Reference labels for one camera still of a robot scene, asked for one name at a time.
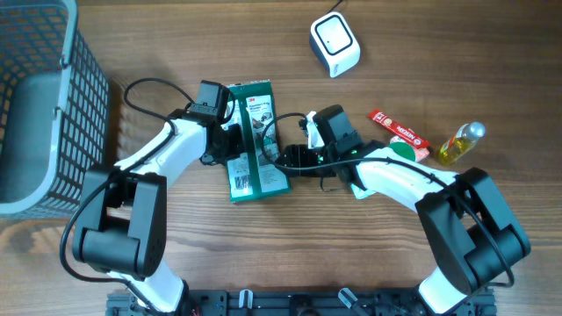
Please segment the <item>green sponge package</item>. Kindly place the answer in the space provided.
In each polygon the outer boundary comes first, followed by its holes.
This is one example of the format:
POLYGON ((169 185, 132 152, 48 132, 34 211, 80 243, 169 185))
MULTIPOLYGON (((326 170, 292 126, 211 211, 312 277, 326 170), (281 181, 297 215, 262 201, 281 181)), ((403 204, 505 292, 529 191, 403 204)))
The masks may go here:
POLYGON ((269 198, 291 190, 288 177, 271 164, 279 156, 273 90, 269 80, 228 86, 233 95, 227 103, 228 122, 238 125, 244 151, 227 163, 230 201, 233 203, 269 198))

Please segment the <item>teal snack packet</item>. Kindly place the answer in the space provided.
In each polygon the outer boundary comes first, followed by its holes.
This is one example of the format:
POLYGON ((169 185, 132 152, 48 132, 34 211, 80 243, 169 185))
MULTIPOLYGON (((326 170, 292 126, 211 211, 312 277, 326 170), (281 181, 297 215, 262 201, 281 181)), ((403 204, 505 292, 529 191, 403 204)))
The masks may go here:
POLYGON ((368 197, 375 194, 375 191, 373 191, 373 190, 362 190, 361 188, 359 188, 358 186, 356 186, 353 183, 350 185, 350 188, 351 188, 351 191, 352 191, 352 193, 354 194, 354 196, 357 200, 365 199, 365 198, 368 198, 368 197))

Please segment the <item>green lidded cup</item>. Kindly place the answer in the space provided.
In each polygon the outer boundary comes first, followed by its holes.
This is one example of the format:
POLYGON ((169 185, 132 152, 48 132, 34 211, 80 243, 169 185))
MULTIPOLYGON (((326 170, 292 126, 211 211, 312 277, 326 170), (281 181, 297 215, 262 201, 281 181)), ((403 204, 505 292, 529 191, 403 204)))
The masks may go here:
POLYGON ((409 146, 407 143, 397 141, 390 143, 388 147, 391 148, 399 156, 412 162, 416 161, 414 148, 409 146))

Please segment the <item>red coffee stick sachet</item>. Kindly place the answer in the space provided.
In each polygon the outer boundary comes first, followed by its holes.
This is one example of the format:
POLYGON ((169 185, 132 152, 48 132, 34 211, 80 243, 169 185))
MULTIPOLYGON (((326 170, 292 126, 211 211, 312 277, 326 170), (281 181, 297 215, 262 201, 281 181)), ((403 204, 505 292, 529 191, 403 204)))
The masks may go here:
POLYGON ((368 117, 373 122, 384 127, 387 131, 402 138, 407 144, 413 146, 414 148, 427 148, 430 146, 430 142, 428 140, 413 132, 411 129, 404 127, 401 123, 390 118, 381 110, 372 111, 368 117))

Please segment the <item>red tissue pack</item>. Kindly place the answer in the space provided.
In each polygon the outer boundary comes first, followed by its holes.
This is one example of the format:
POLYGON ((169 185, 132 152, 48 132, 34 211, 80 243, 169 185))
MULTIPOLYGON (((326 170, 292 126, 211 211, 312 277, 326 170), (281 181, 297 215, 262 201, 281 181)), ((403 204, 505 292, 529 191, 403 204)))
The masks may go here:
MULTIPOLYGON (((394 136, 390 139, 389 144, 393 143, 393 142, 397 142, 397 141, 407 143, 405 140, 403 140, 399 136, 394 136)), ((414 148, 415 155, 416 155, 416 161, 415 162, 421 162, 422 160, 424 160, 425 158, 427 158, 429 156, 429 150, 426 147, 425 148, 416 148, 409 143, 407 143, 407 144, 414 148)))

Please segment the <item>yellow dish soap bottle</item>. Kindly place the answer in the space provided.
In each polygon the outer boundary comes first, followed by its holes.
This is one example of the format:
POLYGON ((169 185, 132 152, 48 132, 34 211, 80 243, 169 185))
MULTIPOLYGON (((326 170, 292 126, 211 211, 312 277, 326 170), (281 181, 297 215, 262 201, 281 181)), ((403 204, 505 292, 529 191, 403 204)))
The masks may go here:
POLYGON ((469 152, 484 137, 486 128, 478 121, 464 124, 458 131, 442 144, 437 152, 437 160, 445 166, 456 162, 469 152))

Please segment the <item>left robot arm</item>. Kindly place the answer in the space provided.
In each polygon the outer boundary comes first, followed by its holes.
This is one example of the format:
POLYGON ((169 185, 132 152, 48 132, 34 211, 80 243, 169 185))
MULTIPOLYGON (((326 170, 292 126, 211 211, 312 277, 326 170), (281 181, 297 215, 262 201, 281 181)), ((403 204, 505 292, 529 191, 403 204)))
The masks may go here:
POLYGON ((226 165, 240 156, 234 109, 229 88, 202 81, 197 97, 163 117, 163 129, 137 153, 110 168, 92 165, 61 237, 62 267, 88 283, 125 285, 145 315, 198 315, 188 284, 163 260, 168 189, 194 161, 226 165))

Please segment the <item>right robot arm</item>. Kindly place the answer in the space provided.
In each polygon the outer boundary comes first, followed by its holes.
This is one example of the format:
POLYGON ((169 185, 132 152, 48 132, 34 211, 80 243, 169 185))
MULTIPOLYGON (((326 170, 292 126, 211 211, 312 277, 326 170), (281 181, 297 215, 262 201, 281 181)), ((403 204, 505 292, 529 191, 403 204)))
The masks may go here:
POLYGON ((374 312, 447 315, 470 305, 480 315, 478 296, 514 285, 512 267, 530 254, 530 239, 487 172, 432 169, 379 141, 365 142, 339 104, 299 119, 308 142, 270 158, 277 169, 289 177, 337 176, 385 195, 418 215, 429 242, 436 269, 414 287, 409 302, 376 299, 374 312), (496 279, 501 274, 508 277, 503 284, 496 279))

